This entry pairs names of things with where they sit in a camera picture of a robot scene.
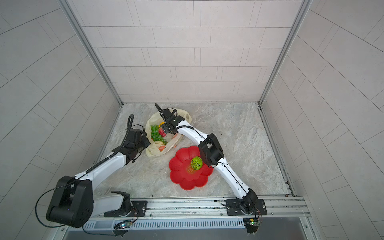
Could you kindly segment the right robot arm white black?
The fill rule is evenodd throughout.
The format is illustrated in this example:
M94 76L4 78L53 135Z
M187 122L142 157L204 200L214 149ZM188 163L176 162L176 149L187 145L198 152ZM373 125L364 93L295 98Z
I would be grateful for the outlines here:
M260 214L256 207L258 196L230 167L216 135L199 131L179 116L176 110L156 107L164 120L162 126L167 133L183 135L195 144L178 150L170 160L171 181L189 191L205 186L209 176L213 171L217 171L235 194L239 202L238 208L246 215Z

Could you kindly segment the red flower-shaped plate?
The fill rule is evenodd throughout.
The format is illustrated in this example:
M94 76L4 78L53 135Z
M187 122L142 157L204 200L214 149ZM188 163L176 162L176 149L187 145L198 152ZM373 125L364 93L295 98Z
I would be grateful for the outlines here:
M205 186L214 170L203 163L202 168L195 171L191 168L194 157L201 157L197 146L179 149L169 162L171 181L186 191Z

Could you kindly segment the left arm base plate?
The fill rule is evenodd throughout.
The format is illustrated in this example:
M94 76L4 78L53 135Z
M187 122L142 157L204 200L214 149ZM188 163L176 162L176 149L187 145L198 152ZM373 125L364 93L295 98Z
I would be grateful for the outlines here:
M104 213L105 218L138 218L144 217L147 209L147 201L131 201L129 204L123 203L115 211Z

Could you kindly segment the fake green apple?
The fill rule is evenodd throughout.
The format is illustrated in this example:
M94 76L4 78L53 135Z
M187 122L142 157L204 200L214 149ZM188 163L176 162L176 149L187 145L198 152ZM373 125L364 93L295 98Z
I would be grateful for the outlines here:
M195 171L200 170L202 166L203 166L203 160L200 157L194 157L191 160L191 168L194 169Z

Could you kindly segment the cream plastic shopping bag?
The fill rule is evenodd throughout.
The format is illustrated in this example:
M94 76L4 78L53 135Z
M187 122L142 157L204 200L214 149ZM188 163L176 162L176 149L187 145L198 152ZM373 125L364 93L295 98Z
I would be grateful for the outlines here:
M162 127L164 120L159 113L153 114L145 125L145 131L150 141L146 148L148 157L159 157L175 148L182 140L182 135L166 133L166 127Z

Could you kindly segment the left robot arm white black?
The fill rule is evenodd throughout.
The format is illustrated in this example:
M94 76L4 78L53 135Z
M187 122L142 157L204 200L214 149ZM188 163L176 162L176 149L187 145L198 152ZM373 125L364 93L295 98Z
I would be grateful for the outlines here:
M130 195L113 191L96 198L94 190L110 175L130 162L150 146L144 129L129 129L122 144L88 170L73 177L64 176L57 182L50 201L46 219L75 228L82 227L91 217L107 213L113 217L137 215Z

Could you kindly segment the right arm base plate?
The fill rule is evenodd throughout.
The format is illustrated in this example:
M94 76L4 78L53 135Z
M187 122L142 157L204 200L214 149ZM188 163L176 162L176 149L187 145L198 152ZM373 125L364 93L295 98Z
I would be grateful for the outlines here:
M240 199L222 200L221 205L227 210L228 216L265 216L268 214L265 201L258 199L250 206Z

